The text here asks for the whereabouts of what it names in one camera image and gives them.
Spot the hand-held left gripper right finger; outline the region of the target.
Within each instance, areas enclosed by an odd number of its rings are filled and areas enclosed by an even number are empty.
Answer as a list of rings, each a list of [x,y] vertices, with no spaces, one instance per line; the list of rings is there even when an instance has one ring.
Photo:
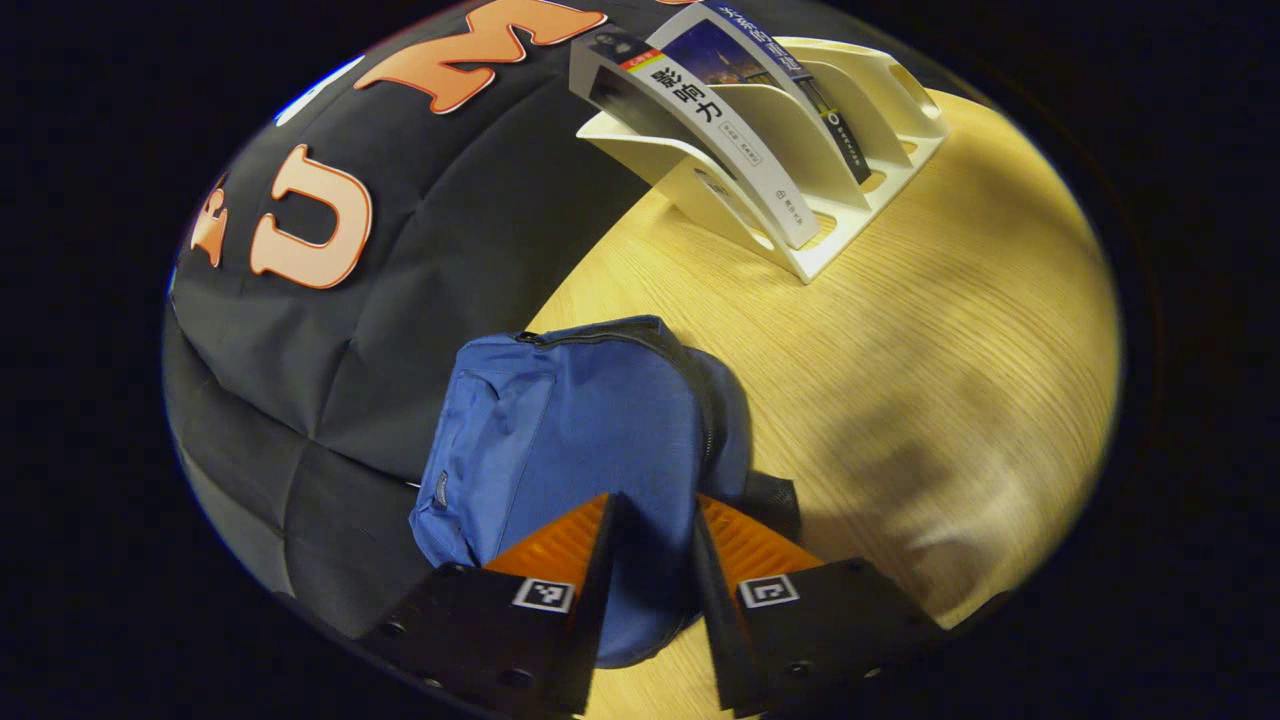
[[[691,551],[719,706],[736,717],[833,717],[948,635],[865,559],[826,562],[705,495]]]

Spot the blue schoolbag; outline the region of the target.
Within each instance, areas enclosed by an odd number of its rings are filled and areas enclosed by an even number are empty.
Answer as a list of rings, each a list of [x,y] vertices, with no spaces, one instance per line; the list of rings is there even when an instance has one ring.
[[[696,495],[801,528],[794,483],[753,468],[740,379],[659,316],[467,342],[410,514],[428,561],[481,566],[604,493],[625,506],[598,667],[644,662],[699,619]]]

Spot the blue cover book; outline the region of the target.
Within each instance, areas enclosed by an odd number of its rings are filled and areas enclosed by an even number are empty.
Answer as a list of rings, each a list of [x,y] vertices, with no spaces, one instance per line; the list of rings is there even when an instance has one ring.
[[[768,85],[809,108],[858,183],[870,178],[858,138],[814,74],[759,23],[723,0],[692,3],[646,41],[707,85]]]

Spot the black backdrop cloth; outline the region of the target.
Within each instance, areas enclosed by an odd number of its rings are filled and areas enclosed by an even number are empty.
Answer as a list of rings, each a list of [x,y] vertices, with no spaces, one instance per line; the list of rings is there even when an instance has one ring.
[[[293,117],[266,120],[215,186],[219,264],[180,251],[164,319],[172,433],[196,498],[230,552],[314,623],[362,635],[428,575],[408,515],[458,348],[525,329],[643,182],[577,128],[570,46],[495,67],[462,108],[436,114],[402,85],[357,76],[412,44],[461,35],[439,10],[353,55]],[[352,273],[311,290],[250,268],[259,219],[308,241],[323,204],[270,187],[297,145],[352,174],[372,233]]]

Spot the white spine book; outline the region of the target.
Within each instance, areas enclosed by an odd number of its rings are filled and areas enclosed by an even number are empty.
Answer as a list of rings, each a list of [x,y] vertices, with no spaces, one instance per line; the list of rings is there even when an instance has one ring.
[[[663,49],[617,24],[605,24],[572,41],[570,90],[600,115],[589,135],[616,136],[699,158],[733,182],[739,206],[771,238],[800,249],[820,229],[800,188],[765,146],[765,141],[692,69]]]

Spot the cream plastic bookshelf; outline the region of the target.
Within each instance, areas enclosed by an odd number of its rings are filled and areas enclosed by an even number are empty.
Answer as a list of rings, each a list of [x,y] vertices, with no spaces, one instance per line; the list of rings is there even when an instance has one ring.
[[[872,179],[861,184],[805,106],[768,86],[722,85],[719,95],[750,123],[790,174],[819,222],[819,233],[791,249],[763,227],[739,183],[710,156],[675,138],[645,136],[605,113],[577,136],[640,176],[694,225],[735,242],[813,282],[931,160],[948,137],[942,111],[893,56],[826,38],[780,37],[844,113],[867,156]]]

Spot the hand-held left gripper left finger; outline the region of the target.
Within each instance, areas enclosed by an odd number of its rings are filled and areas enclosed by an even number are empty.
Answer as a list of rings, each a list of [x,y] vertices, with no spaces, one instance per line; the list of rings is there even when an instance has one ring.
[[[480,568],[440,565],[358,646],[484,717],[581,716],[622,503],[617,495],[598,495]]]

